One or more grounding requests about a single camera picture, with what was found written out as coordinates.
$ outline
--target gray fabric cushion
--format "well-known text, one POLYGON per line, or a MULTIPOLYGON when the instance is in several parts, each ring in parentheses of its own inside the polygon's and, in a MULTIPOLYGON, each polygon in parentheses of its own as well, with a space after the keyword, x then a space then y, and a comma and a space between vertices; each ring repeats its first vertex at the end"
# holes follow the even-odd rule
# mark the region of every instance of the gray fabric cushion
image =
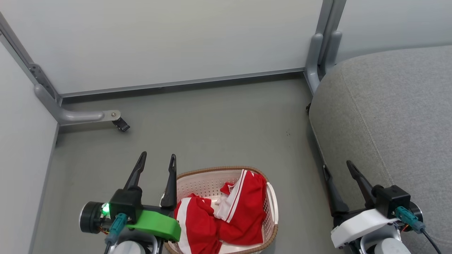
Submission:
MULTIPOLYGON (((351 209, 364 199, 346 160, 371 184, 406 190, 427 232, 452 253, 452 46, 356 57, 322 80, 310 120, 325 163, 351 209)), ((423 235, 403 233, 413 254, 436 253, 423 235)))

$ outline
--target white wall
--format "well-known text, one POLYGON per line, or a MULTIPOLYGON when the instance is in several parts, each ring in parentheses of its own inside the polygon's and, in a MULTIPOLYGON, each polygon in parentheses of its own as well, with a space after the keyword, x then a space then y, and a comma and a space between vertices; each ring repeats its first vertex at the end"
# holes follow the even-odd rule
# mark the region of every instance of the white wall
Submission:
POLYGON ((0 252, 27 254, 57 122, 1 43, 0 77, 0 252))
POLYGON ((60 94, 302 68, 322 0, 3 0, 60 94))
POLYGON ((452 44, 450 0, 347 0, 337 62, 409 47, 452 44))

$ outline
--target black caster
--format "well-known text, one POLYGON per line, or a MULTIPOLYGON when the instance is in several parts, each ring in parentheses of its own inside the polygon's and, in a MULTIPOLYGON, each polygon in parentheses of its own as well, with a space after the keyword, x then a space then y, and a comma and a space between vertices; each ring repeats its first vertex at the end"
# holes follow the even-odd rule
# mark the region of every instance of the black caster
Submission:
POLYGON ((130 126, 124 121, 122 118, 119 118, 116 121, 112 121, 112 123, 118 128, 118 130, 125 132, 130 128, 130 126))
POLYGON ((306 113, 309 115, 309 109, 311 108, 311 104, 309 103, 307 106, 306 106, 306 113))

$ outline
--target laundry basket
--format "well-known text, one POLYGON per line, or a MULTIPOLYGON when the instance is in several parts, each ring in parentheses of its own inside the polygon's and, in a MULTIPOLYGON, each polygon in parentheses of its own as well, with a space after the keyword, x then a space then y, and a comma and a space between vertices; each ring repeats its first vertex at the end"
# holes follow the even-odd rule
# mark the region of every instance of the laundry basket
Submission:
MULTIPOLYGON (((278 202, 275 191, 268 182, 267 177, 259 170, 251 167, 232 166, 200 169, 180 174, 177 177, 177 202, 194 193, 203 198, 209 198, 215 202, 220 198, 220 188, 226 182, 236 183, 239 180, 242 169, 261 174, 267 180, 267 194, 264 201, 264 211, 267 217, 262 224, 262 236, 264 242, 252 246, 239 246, 223 243, 220 254, 251 254, 260 253, 275 239, 278 232, 278 202)), ((165 243, 166 249, 171 254, 181 254, 178 244, 165 243)))

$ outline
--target gray floor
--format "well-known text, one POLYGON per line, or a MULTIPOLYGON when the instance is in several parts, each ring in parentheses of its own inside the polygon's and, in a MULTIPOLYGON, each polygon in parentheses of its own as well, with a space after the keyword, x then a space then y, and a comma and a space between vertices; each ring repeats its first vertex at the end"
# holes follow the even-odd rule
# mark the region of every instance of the gray floor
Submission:
POLYGON ((263 253, 338 253, 305 113, 310 99, 304 79, 297 78, 67 105, 119 109, 131 129, 120 133, 106 123, 61 131, 33 253, 102 253, 103 235, 80 232, 80 209, 88 201, 108 201, 142 151, 148 153, 140 180, 144 204, 158 204, 172 153, 178 173, 253 166, 270 179, 280 210, 276 242, 263 253))

